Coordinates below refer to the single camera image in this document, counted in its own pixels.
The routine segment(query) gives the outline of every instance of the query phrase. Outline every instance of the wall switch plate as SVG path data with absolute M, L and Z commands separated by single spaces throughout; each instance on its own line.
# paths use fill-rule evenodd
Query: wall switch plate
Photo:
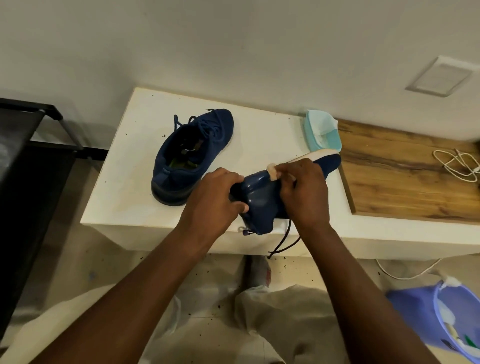
M 439 56 L 406 90 L 447 97 L 468 81 L 480 65 Z

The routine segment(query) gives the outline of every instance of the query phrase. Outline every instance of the foot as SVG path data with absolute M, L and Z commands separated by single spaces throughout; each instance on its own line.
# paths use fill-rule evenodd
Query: foot
M 272 270 L 268 260 L 262 255 L 246 255 L 243 271 L 242 290 L 252 287 L 269 287 L 272 281 Z

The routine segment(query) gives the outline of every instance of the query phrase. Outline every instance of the wooden board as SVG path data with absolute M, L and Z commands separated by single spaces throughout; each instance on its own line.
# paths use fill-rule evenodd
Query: wooden board
M 339 120 L 338 129 L 340 173 L 353 214 L 480 224 L 479 183 L 455 178 L 432 155 L 456 148 L 480 161 L 473 143 L 345 120 Z

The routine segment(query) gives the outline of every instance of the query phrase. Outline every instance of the purple trash bin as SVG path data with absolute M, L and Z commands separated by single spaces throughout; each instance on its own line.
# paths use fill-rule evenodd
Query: purple trash bin
M 425 344 L 457 352 L 480 364 L 480 358 L 467 353 L 449 334 L 438 306 L 441 300 L 453 312 L 454 328 L 462 341 L 467 344 L 467 336 L 480 348 L 480 299 L 463 285 L 440 290 L 442 284 L 390 291 L 386 296 Z

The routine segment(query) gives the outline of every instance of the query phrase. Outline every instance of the white wall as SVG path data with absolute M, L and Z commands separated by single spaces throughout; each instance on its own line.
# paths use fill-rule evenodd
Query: white wall
M 136 85 L 474 139 L 480 76 L 404 89 L 438 55 L 480 63 L 479 19 L 477 0 L 2 0 L 0 97 L 55 104 L 102 148 Z

